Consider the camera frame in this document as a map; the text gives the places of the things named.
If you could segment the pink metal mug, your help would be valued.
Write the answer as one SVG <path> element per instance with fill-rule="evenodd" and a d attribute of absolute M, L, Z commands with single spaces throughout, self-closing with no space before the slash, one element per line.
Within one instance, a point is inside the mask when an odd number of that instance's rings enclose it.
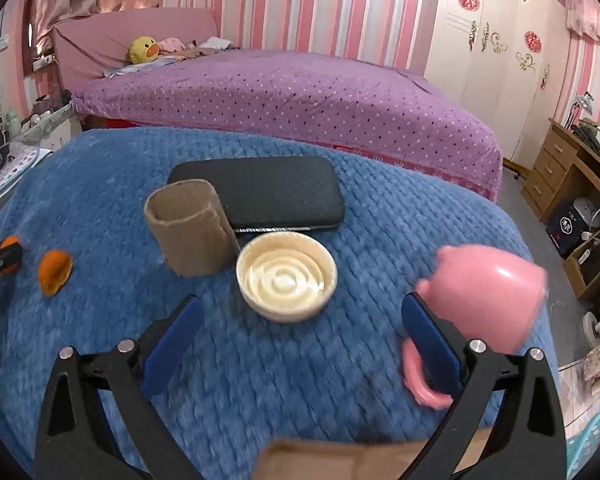
<path fill-rule="evenodd" d="M 468 340 L 514 353 L 540 314 L 548 277 L 535 263 L 483 245 L 442 246 L 436 263 L 434 274 L 403 298 L 402 359 L 404 384 L 415 401 L 441 411 L 463 390 L 463 365 L 437 320 Z"/>

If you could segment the cardboard tube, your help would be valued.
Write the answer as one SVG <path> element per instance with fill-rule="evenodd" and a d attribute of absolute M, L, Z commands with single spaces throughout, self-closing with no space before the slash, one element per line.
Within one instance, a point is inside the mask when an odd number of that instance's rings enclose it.
<path fill-rule="evenodd" d="M 213 185 L 200 179 L 152 192 L 144 216 L 169 268 L 184 278 L 228 268 L 239 244 Z"/>

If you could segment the light blue laundry basket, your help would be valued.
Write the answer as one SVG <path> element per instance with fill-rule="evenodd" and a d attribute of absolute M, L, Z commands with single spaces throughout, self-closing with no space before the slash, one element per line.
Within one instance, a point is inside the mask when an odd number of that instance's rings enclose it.
<path fill-rule="evenodd" d="M 572 480 L 600 447 L 600 412 L 567 440 L 567 480 Z"/>

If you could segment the blue fleece blanket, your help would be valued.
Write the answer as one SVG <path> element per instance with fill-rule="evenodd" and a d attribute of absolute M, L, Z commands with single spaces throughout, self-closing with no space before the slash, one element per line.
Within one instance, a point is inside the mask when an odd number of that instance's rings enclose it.
<path fill-rule="evenodd" d="M 181 278 L 144 217 L 171 170 L 197 159 L 321 156 L 346 212 L 317 239 L 338 285 L 306 322 L 273 323 L 247 306 L 233 269 Z M 29 170 L 0 210 L 0 242 L 23 263 L 0 279 L 0 438 L 33 467 L 38 416 L 58 351 L 108 351 L 143 333 L 187 295 L 204 327 L 155 408 L 208 479 L 245 479 L 283 438 L 405 442 L 430 436 L 440 414 L 404 387 L 400 304 L 434 272 L 442 246 L 479 244 L 522 258 L 516 224 L 490 200 L 441 179 L 321 146 L 266 136 L 174 128 L 92 130 Z M 46 297 L 38 265 L 52 249 L 73 269 Z"/>

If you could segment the dotted folded quilt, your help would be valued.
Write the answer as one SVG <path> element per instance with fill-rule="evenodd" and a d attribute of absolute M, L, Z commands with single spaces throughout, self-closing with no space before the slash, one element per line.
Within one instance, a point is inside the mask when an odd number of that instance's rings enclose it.
<path fill-rule="evenodd" d="M 48 148 L 12 142 L 7 162 L 0 170 L 0 198 L 11 190 L 28 170 L 42 162 L 51 152 Z"/>

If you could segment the tan phone case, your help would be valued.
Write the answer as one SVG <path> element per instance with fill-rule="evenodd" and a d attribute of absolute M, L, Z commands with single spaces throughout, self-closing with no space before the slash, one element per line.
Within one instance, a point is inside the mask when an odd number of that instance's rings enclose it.
<path fill-rule="evenodd" d="M 251 479 L 399 479 L 427 440 L 396 444 L 277 440 L 264 448 Z"/>

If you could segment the pink headboard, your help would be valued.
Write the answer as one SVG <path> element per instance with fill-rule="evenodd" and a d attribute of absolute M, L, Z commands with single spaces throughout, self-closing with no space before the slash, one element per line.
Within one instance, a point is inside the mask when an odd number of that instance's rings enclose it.
<path fill-rule="evenodd" d="M 212 12 L 195 8 L 149 8 L 94 14 L 53 27 L 60 85 L 70 91 L 128 62 L 132 41 L 176 37 L 204 42 L 219 33 Z"/>

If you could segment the wooden desk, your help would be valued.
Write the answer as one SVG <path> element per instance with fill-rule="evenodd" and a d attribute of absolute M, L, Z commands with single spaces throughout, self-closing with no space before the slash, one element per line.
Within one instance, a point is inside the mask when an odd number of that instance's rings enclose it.
<path fill-rule="evenodd" d="M 577 298 L 600 296 L 600 156 L 552 120 L 521 190 Z"/>

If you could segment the yellow duck plush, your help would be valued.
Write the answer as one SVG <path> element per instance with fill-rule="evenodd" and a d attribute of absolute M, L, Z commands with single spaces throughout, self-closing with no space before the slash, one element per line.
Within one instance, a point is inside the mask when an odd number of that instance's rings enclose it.
<path fill-rule="evenodd" d="M 129 46 L 129 61 L 132 64 L 142 64 L 155 61 L 160 54 L 157 41 L 148 36 L 138 37 Z"/>

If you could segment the cream round lid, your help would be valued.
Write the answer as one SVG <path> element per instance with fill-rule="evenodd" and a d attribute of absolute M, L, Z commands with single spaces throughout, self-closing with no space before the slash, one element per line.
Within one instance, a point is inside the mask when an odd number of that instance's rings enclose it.
<path fill-rule="evenodd" d="M 235 274 L 248 306 L 277 323 L 317 315 L 338 284 L 332 254 L 314 238 L 295 232 L 266 233 L 250 240 L 237 258 Z"/>

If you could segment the black wallet case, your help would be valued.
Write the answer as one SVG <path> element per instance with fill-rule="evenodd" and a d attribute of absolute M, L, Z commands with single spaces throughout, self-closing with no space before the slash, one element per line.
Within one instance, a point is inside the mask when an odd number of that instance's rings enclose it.
<path fill-rule="evenodd" d="M 214 187 L 237 233 L 330 230 L 344 217 L 335 168 L 320 156 L 192 160 L 168 182 L 194 179 Z"/>

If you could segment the desk lamp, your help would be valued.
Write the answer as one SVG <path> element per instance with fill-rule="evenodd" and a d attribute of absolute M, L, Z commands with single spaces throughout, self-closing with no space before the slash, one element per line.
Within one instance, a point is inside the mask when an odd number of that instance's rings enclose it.
<path fill-rule="evenodd" d="M 582 116 L 591 117 L 593 115 L 593 103 L 594 98 L 588 91 L 585 91 L 580 96 L 576 96 L 570 107 L 565 128 L 571 129 L 577 125 Z"/>

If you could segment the purple dotted bed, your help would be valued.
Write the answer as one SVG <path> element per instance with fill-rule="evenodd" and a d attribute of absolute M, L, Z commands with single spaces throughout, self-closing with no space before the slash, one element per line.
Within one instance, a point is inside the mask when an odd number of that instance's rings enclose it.
<path fill-rule="evenodd" d="M 230 50 L 72 90 L 86 116 L 243 132 L 349 151 L 497 200 L 503 156 L 490 127 L 408 70 L 346 58 Z"/>

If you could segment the white wardrobe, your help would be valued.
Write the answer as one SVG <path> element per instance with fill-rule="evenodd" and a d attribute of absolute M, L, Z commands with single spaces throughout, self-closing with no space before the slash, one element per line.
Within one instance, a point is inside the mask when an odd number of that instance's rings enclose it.
<path fill-rule="evenodd" d="M 425 77 L 492 130 L 506 160 L 532 168 L 568 48 L 557 0 L 438 0 Z"/>

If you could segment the pink right curtain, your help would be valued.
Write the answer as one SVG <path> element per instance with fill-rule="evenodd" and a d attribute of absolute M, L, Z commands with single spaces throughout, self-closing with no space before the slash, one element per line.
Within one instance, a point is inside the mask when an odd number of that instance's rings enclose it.
<path fill-rule="evenodd" d="M 566 0 L 567 28 L 580 37 L 600 42 L 600 3 L 598 0 Z"/>

